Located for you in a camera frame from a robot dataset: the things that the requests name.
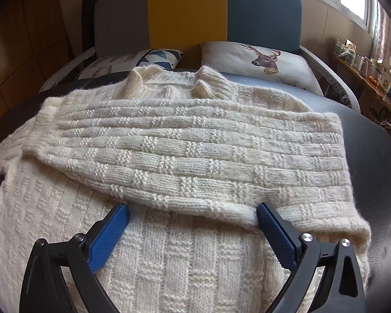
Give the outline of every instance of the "black leather ottoman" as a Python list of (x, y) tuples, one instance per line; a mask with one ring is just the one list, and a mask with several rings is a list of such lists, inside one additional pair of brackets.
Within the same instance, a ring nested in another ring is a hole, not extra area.
[[(346, 158), (356, 206), (372, 229), (366, 310), (368, 313), (391, 312), (391, 138), (367, 118), (330, 99), (275, 82), (235, 74), (224, 75), (229, 80), (246, 85), (286, 91), (303, 100), (313, 111), (338, 114), (343, 124)], [(97, 79), (74, 81), (34, 96), (10, 109), (0, 120), (0, 142), (34, 116), (48, 96), (65, 95), (79, 88), (95, 88), (118, 82), (126, 76), (127, 73), (114, 73)]]

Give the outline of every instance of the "multicolored headboard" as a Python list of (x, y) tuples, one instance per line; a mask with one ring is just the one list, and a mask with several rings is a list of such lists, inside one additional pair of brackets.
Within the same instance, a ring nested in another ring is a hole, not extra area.
[(236, 41), (297, 52), (301, 0), (99, 0), (97, 57)]

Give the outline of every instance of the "deer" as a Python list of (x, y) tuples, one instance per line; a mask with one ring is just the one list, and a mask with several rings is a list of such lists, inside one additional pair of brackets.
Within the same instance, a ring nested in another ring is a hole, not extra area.
[(278, 60), (278, 56), (281, 55), (281, 51), (268, 49), (271, 52), (271, 55), (262, 54), (256, 48), (253, 48), (250, 45), (245, 45), (243, 43), (239, 43), (243, 48), (253, 51), (258, 58), (252, 61), (254, 66), (264, 67), (265, 74), (276, 74), (279, 72), (276, 62)]

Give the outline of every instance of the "blue rubber pad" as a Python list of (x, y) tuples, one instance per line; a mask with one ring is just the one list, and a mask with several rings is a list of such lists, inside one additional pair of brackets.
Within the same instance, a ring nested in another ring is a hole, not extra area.
[(260, 204), (256, 209), (259, 227), (264, 233), (279, 263), (285, 269), (297, 267), (297, 252), (294, 243), (284, 231), (266, 205)]
[(128, 223), (129, 210), (122, 205), (90, 245), (88, 266), (93, 274), (104, 267)]

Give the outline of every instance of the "sweater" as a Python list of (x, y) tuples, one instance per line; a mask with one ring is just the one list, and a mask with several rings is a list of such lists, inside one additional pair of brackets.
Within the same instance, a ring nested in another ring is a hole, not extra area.
[(117, 84), (46, 99), (0, 144), (0, 173), (5, 312), (18, 312), (38, 238), (69, 240), (116, 202), (130, 222), (96, 275), (120, 312), (265, 311), (289, 272), (258, 228), (263, 201), (320, 241), (350, 239), (368, 279), (370, 230), (353, 204), (339, 118), (208, 67), (135, 68)]

